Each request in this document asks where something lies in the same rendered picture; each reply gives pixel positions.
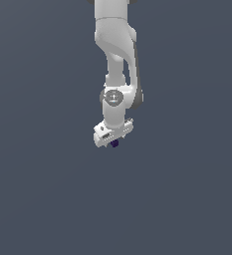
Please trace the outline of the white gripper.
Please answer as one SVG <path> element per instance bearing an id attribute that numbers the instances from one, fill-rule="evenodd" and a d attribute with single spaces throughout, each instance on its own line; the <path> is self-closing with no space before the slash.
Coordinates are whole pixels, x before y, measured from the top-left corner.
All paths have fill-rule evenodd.
<path id="1" fill-rule="evenodd" d="M 125 136 L 133 130 L 133 119 L 124 121 L 123 125 L 116 129 L 107 128 L 105 122 L 101 122 L 94 127 L 94 142 L 97 147 L 108 146 L 111 141 Z"/>

